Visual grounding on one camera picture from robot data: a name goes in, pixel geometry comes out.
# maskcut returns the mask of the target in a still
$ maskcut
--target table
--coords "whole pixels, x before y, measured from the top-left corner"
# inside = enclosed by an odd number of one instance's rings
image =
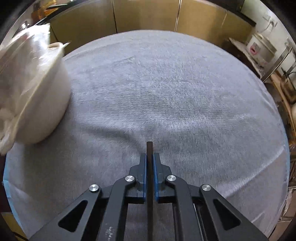
[[[72,96],[62,121],[46,140],[7,154],[5,190],[28,237],[91,184],[125,176],[146,141],[172,173],[209,183],[271,233],[287,194],[289,148],[273,99],[244,64],[166,31],[107,36],[64,60]],[[155,239],[174,239],[171,206],[154,209]],[[129,206],[126,240],[145,240],[145,212]]]

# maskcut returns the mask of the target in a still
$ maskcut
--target plastic bag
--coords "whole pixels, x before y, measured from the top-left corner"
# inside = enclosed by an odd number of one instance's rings
[[[25,29],[0,50],[0,154],[11,149],[18,117],[56,55],[48,49],[49,28]]]

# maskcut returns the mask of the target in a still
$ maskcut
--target kitchen appliance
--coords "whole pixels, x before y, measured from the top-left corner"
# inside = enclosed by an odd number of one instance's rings
[[[253,34],[247,51],[251,57],[262,67],[265,67],[274,57],[276,48],[267,37],[261,34]]]

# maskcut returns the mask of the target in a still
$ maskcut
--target kitchen cabinet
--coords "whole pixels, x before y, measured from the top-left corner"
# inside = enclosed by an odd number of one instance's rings
[[[179,0],[113,0],[117,31],[175,31]]]
[[[55,37],[53,31],[52,31],[52,28],[50,27],[50,43],[56,43],[58,42],[57,38]]]
[[[182,0],[177,32],[217,46],[227,38],[244,42],[253,27],[234,13],[204,0]]]
[[[77,4],[50,20],[59,42],[71,43],[65,54],[95,39],[115,34],[115,20],[110,0],[90,0]]]
[[[177,32],[218,44],[227,10],[206,1],[182,0]]]
[[[228,11],[219,30],[217,45],[221,46],[227,38],[233,38],[244,43],[252,30],[253,27],[249,23]]]

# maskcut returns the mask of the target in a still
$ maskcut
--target metal screw head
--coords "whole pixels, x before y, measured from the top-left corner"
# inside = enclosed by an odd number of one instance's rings
[[[99,186],[97,184],[90,185],[89,190],[91,192],[97,192],[99,190]]]
[[[176,180],[176,176],[174,175],[168,175],[167,179],[171,182],[173,182],[174,180]]]
[[[204,191],[209,191],[209,190],[211,190],[211,186],[208,185],[208,184],[204,184],[204,185],[202,185],[202,189],[203,189]]]
[[[126,180],[127,182],[132,182],[134,179],[135,179],[134,176],[126,176],[126,177],[125,177],[125,180]]]

